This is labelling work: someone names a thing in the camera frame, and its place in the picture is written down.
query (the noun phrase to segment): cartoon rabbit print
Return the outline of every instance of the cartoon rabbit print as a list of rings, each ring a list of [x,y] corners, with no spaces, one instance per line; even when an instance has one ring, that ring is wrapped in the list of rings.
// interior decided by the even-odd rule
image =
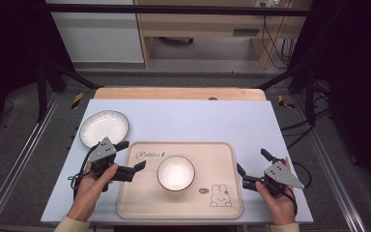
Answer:
[[[231,207],[231,197],[225,185],[213,185],[211,207]]]

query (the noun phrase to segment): tabletop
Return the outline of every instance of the tabletop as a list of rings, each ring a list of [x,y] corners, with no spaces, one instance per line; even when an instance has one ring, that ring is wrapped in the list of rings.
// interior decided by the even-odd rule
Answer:
[[[201,101],[212,98],[220,101]],[[264,169],[271,165],[260,154],[261,148],[267,148],[275,156],[290,159],[271,103],[266,101],[261,90],[101,88],[96,92],[95,98],[90,100],[82,124],[93,114],[108,109],[117,110],[128,117],[130,129],[125,140],[130,143],[226,142],[232,146],[236,162],[242,163],[247,174],[252,176],[263,175]],[[58,223],[68,211],[72,199],[70,182],[67,179],[79,169],[87,151],[88,148],[82,144],[79,136],[76,136],[46,205],[42,222]],[[126,155],[125,151],[119,152],[115,161],[126,163]],[[241,189],[243,212],[237,218],[204,220],[123,218],[117,210],[120,188],[121,183],[114,182],[109,190],[100,196],[97,208],[89,219],[91,222],[151,225],[254,224],[271,221],[268,207],[261,196],[243,188]],[[313,218],[302,190],[295,189],[295,194],[299,206],[297,221],[312,222]]]

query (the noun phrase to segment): human hand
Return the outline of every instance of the human hand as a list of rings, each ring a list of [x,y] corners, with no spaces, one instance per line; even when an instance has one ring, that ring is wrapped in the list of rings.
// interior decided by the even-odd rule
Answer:
[[[86,170],[90,170],[92,164],[86,164]],[[71,209],[67,217],[80,221],[87,221],[95,211],[96,202],[98,201],[104,185],[107,185],[117,171],[117,164],[113,163],[97,180],[96,175],[91,172],[85,175],[80,181],[77,195],[74,198]]]
[[[288,159],[285,159],[285,166],[291,170]],[[260,182],[256,182],[255,187],[270,208],[274,225],[295,223],[295,205],[288,197],[283,194],[276,195],[276,197],[271,196],[267,188]],[[287,187],[285,193],[294,198],[292,187]]]

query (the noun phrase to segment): sleeve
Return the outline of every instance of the sleeve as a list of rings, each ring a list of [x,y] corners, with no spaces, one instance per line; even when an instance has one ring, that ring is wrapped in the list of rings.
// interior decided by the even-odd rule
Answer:
[[[74,220],[64,216],[54,232],[85,232],[90,226],[90,222]]]
[[[272,232],[300,232],[300,226],[297,223],[286,225],[271,225]]]

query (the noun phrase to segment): beige tray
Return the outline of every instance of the beige tray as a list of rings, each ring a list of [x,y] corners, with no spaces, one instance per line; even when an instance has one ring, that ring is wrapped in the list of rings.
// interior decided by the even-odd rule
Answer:
[[[158,166],[167,158],[191,161],[195,177],[181,191],[164,188]],[[233,149],[227,143],[137,142],[127,166],[146,160],[131,183],[122,183],[117,210],[123,218],[237,218],[243,211]]]

